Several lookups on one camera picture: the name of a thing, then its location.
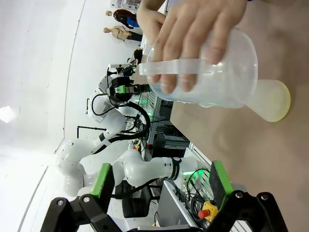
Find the finger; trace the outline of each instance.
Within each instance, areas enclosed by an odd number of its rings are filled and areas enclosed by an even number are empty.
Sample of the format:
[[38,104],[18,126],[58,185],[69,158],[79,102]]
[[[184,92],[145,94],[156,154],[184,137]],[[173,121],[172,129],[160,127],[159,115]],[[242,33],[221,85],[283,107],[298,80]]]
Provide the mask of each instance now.
[[157,12],[157,11],[151,11],[152,14],[154,14],[154,19],[155,19],[155,26],[151,28],[150,34],[151,34],[151,39],[149,40],[149,44],[153,45],[160,33],[160,30],[162,28],[162,25],[165,21],[165,15]]
[[[174,23],[176,22],[177,12],[176,10],[171,9],[170,13],[166,17],[164,24],[160,30],[158,39],[154,46],[154,55],[152,62],[159,62],[163,59],[163,48],[169,37],[169,32],[171,31]],[[160,80],[160,75],[153,75],[150,77],[150,81],[152,83],[157,83]],[[161,84],[162,90],[165,93],[169,93],[169,85],[168,83]]]
[[[191,25],[183,44],[183,58],[199,58],[201,46],[207,39],[213,23],[218,15],[216,8],[205,7],[200,10]],[[182,90],[188,92],[192,90],[197,82],[195,74],[182,75]]]
[[162,25],[165,21],[166,16],[158,11],[154,11],[154,13],[155,13],[155,19],[157,20],[157,22]]
[[233,20],[228,14],[221,13],[218,16],[213,26],[213,38],[211,40],[210,52],[208,55],[208,59],[211,64],[217,64],[220,60],[222,60],[233,25]]
[[[198,4],[184,4],[180,9],[172,30],[163,49],[163,60],[179,59],[183,50],[183,39],[195,19]],[[161,85],[168,86],[166,93],[170,93],[177,85],[175,74],[164,74],[161,76]]]

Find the fingernail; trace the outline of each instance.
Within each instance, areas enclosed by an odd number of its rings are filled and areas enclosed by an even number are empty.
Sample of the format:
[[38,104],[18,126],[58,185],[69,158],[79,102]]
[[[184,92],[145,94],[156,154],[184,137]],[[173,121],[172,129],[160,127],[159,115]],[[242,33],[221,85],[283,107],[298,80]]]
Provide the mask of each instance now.
[[157,83],[160,80],[160,75],[152,75],[148,77],[151,81],[151,83]]
[[210,57],[209,57],[209,62],[211,64],[219,63],[219,61],[222,59],[223,53],[224,52],[223,52],[222,49],[212,48],[211,53],[210,53]]
[[193,83],[189,80],[183,79],[182,80],[182,89],[185,92],[189,92],[193,87]]
[[161,83],[161,89],[166,94],[173,92],[173,88],[170,85],[167,85],[165,83]]

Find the white floor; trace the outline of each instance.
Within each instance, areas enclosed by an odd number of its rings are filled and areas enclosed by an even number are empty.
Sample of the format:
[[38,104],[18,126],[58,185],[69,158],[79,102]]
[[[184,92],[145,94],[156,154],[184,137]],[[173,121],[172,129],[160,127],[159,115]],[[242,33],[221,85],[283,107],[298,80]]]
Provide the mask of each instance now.
[[[83,159],[83,166],[86,172],[93,173],[99,170],[104,162],[113,162],[127,150],[127,141],[121,141],[108,146],[101,154],[89,156]],[[54,166],[50,166],[40,183],[33,201],[25,217],[21,232],[39,232],[44,221],[47,209],[52,199],[56,197],[66,197],[69,201],[75,197],[67,196],[62,190],[62,175]],[[155,212],[158,205],[151,202],[147,217],[129,218],[140,226],[151,226],[155,222]],[[108,214],[111,217],[124,219],[121,200],[111,199]],[[92,232],[90,225],[81,226],[79,232]]]

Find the wire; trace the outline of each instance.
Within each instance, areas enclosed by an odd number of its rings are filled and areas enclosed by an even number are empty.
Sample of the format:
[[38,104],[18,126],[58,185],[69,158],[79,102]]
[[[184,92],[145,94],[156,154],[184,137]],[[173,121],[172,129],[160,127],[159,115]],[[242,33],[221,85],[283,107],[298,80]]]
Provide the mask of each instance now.
[[162,121],[169,121],[170,120],[170,118],[168,118],[168,119],[162,119],[162,120],[158,120],[158,121],[152,121],[151,123],[154,123],[154,122],[162,122]]
[[187,193],[184,197],[185,208],[189,211],[192,218],[196,222],[201,222],[201,221],[204,220],[204,218],[200,219],[198,217],[198,212],[203,209],[204,202],[205,202],[204,198],[202,198],[201,196],[198,196],[196,194]]
[[[127,104],[124,105],[119,105],[119,107],[124,107],[124,106],[128,106],[128,107],[132,107],[133,109],[136,109],[137,111],[139,111],[141,113],[141,115],[144,116],[145,120],[146,120],[146,126],[142,131],[139,131],[135,134],[132,135],[122,135],[122,136],[118,136],[118,137],[113,137],[111,138],[109,141],[110,143],[116,142],[116,141],[121,141],[121,140],[130,140],[130,139],[137,139],[137,138],[141,138],[142,136],[144,136],[150,128],[150,118],[148,117],[148,114],[146,113],[146,111],[141,108],[139,105],[129,101]],[[95,153],[93,154],[97,154],[99,152],[101,152],[104,148],[106,147],[106,145],[102,145]]]
[[115,199],[123,199],[124,197],[128,197],[131,194],[140,191],[141,189],[143,189],[144,187],[148,186],[149,184],[151,184],[152,182],[156,181],[157,179],[159,179],[159,178],[152,179],[152,180],[146,182],[145,184],[143,184],[141,186],[138,186],[138,187],[132,189],[131,191],[125,192],[123,194],[117,194],[117,195],[116,194],[112,194],[111,197],[115,198]]
[[189,178],[188,178],[188,182],[187,182],[187,191],[188,191],[188,201],[190,201],[190,189],[189,189],[189,182],[190,182],[190,180],[191,180],[191,178],[193,177],[193,175],[196,173],[196,172],[198,172],[198,171],[200,171],[200,170],[204,170],[204,171],[206,171],[206,172],[208,172],[209,173],[209,170],[208,169],[205,169],[205,168],[199,168],[199,169],[196,169],[190,176],[189,176]]
[[95,110],[93,109],[93,102],[94,102],[94,100],[95,100],[98,96],[104,96],[104,95],[106,95],[106,93],[100,93],[100,94],[96,95],[96,96],[92,99],[92,101],[91,101],[91,110],[92,110],[93,114],[96,115],[96,116],[102,116],[102,115],[108,113],[109,111],[111,111],[112,109],[116,108],[116,107],[114,106],[114,107],[112,107],[111,109],[109,109],[109,110],[103,112],[102,114],[97,114],[97,113],[95,112]]

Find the hand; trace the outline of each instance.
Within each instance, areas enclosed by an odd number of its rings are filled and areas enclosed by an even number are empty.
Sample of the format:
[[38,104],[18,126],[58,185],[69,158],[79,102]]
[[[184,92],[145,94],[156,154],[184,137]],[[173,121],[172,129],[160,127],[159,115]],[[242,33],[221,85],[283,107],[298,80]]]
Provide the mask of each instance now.
[[[213,30],[208,59],[211,64],[217,64],[224,56],[229,33],[242,19],[246,5],[247,0],[188,0],[173,5],[155,44],[153,62],[180,56],[199,58],[201,46]],[[167,94],[177,84],[174,74],[155,75],[150,80],[152,83],[161,80],[162,91]],[[194,74],[183,75],[182,90],[190,91],[196,81]]]
[[161,14],[158,11],[149,10],[146,7],[140,6],[139,11],[137,12],[138,24],[150,44],[155,43],[164,20],[164,14]]

